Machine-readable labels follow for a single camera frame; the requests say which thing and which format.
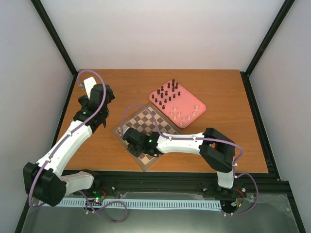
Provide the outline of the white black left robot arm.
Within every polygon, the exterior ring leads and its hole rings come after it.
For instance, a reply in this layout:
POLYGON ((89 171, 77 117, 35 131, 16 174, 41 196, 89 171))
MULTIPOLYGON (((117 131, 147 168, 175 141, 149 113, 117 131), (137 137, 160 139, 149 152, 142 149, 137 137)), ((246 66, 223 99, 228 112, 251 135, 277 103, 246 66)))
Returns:
POLYGON ((86 90, 87 94, 78 99, 81 110, 74 116, 66 133, 45 156, 35 164, 27 163, 23 168, 29 201, 36 198, 56 206, 63 197, 79 190, 85 190, 93 196, 100 192, 101 183, 95 172, 82 170, 63 175, 64 168, 78 148, 100 125, 106 124, 109 115, 107 105, 115 98, 108 85, 95 84, 86 90))

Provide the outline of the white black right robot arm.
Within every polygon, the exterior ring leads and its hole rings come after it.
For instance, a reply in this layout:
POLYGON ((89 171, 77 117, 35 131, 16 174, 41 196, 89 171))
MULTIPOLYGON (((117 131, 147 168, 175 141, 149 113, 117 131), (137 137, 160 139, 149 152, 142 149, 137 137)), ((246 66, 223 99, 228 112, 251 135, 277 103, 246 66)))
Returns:
POLYGON ((231 189, 235 174, 235 149, 242 148, 214 128, 206 128, 197 134, 169 134, 153 132, 150 135, 126 127, 121 138, 135 157, 144 153, 158 157, 168 153, 190 153, 200 155, 217 173, 219 187, 231 189))

